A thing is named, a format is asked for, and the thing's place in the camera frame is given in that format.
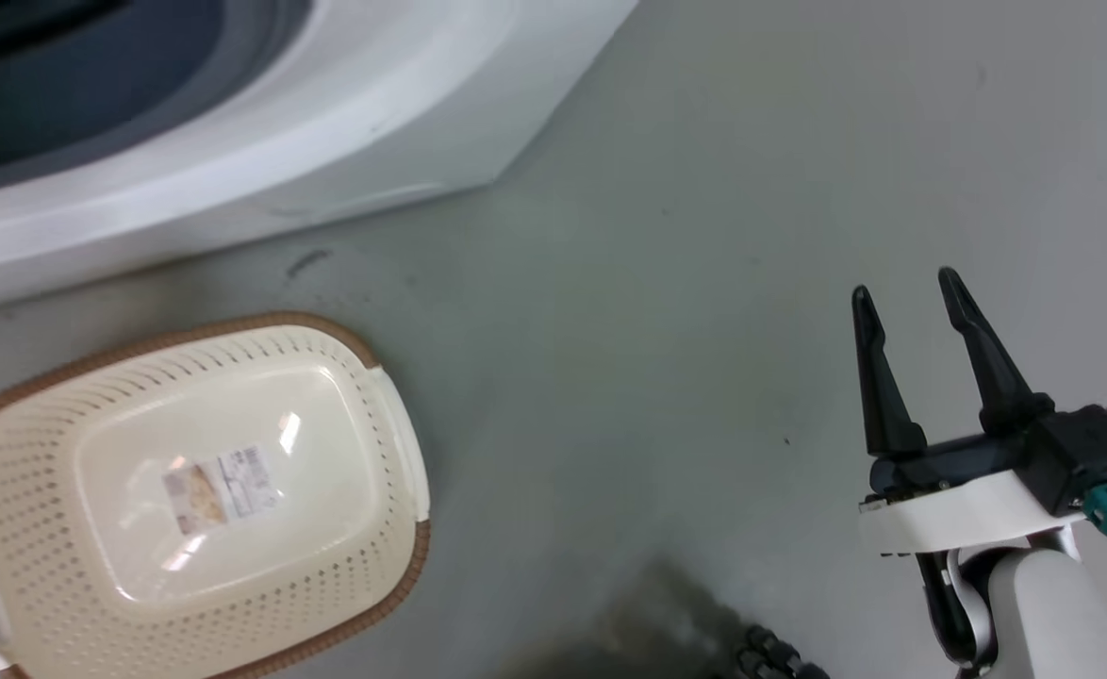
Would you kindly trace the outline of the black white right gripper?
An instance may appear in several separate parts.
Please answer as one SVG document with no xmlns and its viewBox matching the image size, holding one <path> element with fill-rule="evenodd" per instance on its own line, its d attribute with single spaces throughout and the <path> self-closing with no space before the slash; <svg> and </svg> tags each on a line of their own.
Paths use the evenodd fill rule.
<svg viewBox="0 0 1107 679">
<path fill-rule="evenodd" d="M 867 452 L 888 457 L 869 474 L 872 493 L 860 506 L 858 527 L 880 555 L 968 549 L 1066 527 L 1083 519 L 1085 494 L 1107 483 L 1107 407 L 1053 413 L 1052 397 L 1025 381 L 962 276 L 942 267 L 937 279 L 950 326 L 968 348 L 987 435 L 927 447 L 884 354 L 871 292 L 856 287 L 851 313 Z"/>
</svg>

